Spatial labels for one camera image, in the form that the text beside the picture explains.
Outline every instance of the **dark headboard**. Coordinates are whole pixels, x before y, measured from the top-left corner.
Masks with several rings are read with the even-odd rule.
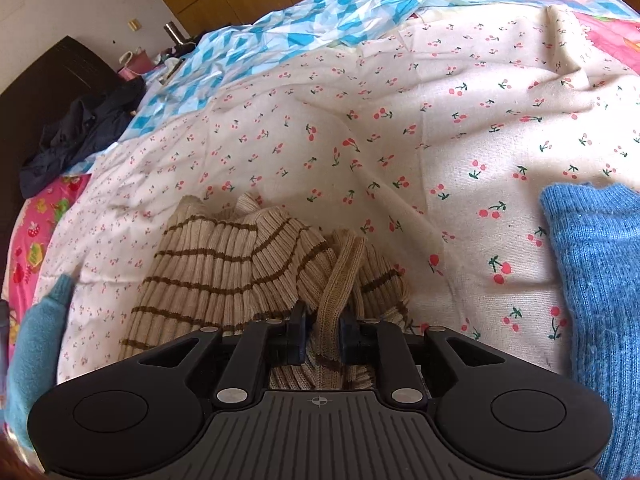
[[[0,276],[4,276],[11,232],[24,203],[18,170],[37,151],[42,127],[60,120],[77,97],[110,91],[119,82],[103,60],[67,36],[0,94]]]

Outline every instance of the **round black pad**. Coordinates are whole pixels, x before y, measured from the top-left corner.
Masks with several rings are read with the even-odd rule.
[[[555,475],[593,464],[610,435],[607,405],[580,384],[521,363],[460,368],[436,411],[441,434],[502,474]]]
[[[47,470],[72,478],[130,478],[180,454],[202,422],[184,370],[132,359],[47,392],[31,410],[28,431]]]
[[[507,428],[518,431],[548,431],[561,424],[564,404],[553,395],[536,390],[512,390],[491,403],[491,411]]]
[[[114,433],[133,428],[148,412],[146,400],[131,392],[100,392],[85,397],[74,409],[80,426],[96,433]]]

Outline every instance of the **metal screw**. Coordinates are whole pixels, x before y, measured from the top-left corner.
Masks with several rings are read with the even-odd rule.
[[[217,394],[218,400],[225,404],[236,404],[238,402],[242,402],[243,400],[246,400],[248,396],[247,392],[240,388],[225,388],[224,390],[220,390]]]
[[[391,394],[391,398],[401,404],[415,404],[422,400],[422,393],[413,388],[400,388]]]

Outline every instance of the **white wall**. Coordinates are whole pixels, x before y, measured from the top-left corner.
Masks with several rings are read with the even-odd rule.
[[[142,28],[127,25],[137,18]],[[162,26],[175,17],[162,0],[0,0],[0,92],[64,36],[109,65],[138,46],[150,56],[172,46]]]

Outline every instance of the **blue knit sleeve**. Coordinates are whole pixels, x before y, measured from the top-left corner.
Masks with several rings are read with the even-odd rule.
[[[4,417],[20,445],[28,449],[33,449],[27,433],[31,407],[56,385],[58,355],[73,290],[73,279],[63,274],[50,293],[27,311],[20,324],[9,364]]]
[[[640,475],[640,196],[554,184],[541,196],[573,318],[572,373],[613,416],[606,480]]]

